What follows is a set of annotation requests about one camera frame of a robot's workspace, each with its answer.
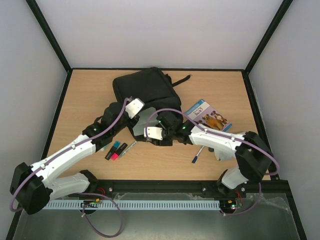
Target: bag strap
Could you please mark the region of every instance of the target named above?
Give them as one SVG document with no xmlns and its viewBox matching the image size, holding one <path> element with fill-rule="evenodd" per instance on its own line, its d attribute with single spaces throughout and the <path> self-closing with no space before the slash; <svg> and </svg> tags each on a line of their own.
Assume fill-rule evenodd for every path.
<svg viewBox="0 0 320 240">
<path fill-rule="evenodd" d="M 166 74 L 165 76 L 169 80 L 169 82 L 171 83 L 172 87 L 175 87 L 175 86 L 177 86 L 179 84 L 182 84 L 182 83 L 184 83 L 185 81 L 187 81 L 187 80 L 189 80 L 191 78 L 191 75 L 188 75 L 185 78 L 182 78 L 181 80 L 176 81 L 175 83 L 172 83 L 171 77 L 168 74 Z"/>
</svg>

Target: table top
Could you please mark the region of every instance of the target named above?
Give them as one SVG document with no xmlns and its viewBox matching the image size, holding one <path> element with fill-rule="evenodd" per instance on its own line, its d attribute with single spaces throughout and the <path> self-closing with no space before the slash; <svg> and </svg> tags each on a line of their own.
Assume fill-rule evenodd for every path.
<svg viewBox="0 0 320 240">
<path fill-rule="evenodd" d="M 53 134 L 48 156 L 72 142 L 82 131 L 104 113 L 110 103 L 116 102 L 112 81 L 135 70 L 73 70 L 61 112 Z M 174 87 L 179 95 L 182 111 L 187 111 L 204 99 L 232 123 L 230 133 L 257 132 L 244 80 L 240 71 L 169 70 L 172 82 L 187 75 L 191 78 Z M 130 145 L 134 138 L 127 128 L 113 138 Z M 106 160 L 110 144 L 66 170 L 61 177 L 81 170 L 91 171 L 104 180 L 217 180 L 224 170 L 236 164 L 235 159 L 217 161 L 214 153 L 205 147 L 196 163 L 193 158 L 198 145 L 154 146 L 138 142 L 122 158 Z"/>
</svg>

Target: gray wall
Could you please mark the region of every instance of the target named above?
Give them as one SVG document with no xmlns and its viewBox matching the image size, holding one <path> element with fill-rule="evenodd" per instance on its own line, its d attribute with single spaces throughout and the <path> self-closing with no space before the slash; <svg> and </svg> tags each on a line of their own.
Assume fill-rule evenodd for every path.
<svg viewBox="0 0 320 240">
<path fill-rule="evenodd" d="M 72 67 L 245 68 L 282 0 L 37 0 Z"/>
<path fill-rule="evenodd" d="M 293 1 L 250 74 L 308 239 L 320 235 L 319 11 L 318 0 Z"/>
<path fill-rule="evenodd" d="M 25 0 L 0 7 L 0 239 L 15 166 L 40 160 L 66 72 Z"/>
</svg>

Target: book cover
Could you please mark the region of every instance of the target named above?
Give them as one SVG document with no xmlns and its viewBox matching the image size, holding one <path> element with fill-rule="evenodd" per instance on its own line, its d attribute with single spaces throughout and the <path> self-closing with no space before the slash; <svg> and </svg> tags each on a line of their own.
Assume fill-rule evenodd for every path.
<svg viewBox="0 0 320 240">
<path fill-rule="evenodd" d="M 211 129 L 225 132 L 232 126 L 225 117 L 203 99 L 193 105 L 185 114 L 196 123 Z"/>
</svg>

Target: blue cap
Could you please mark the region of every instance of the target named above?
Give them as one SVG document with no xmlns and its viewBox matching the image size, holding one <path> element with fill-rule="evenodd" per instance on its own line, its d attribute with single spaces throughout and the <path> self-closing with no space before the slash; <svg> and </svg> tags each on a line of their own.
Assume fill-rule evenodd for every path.
<svg viewBox="0 0 320 240">
<path fill-rule="evenodd" d="M 115 143 L 113 144 L 114 147 L 118 148 L 120 145 L 120 142 L 119 141 L 115 141 Z"/>
</svg>

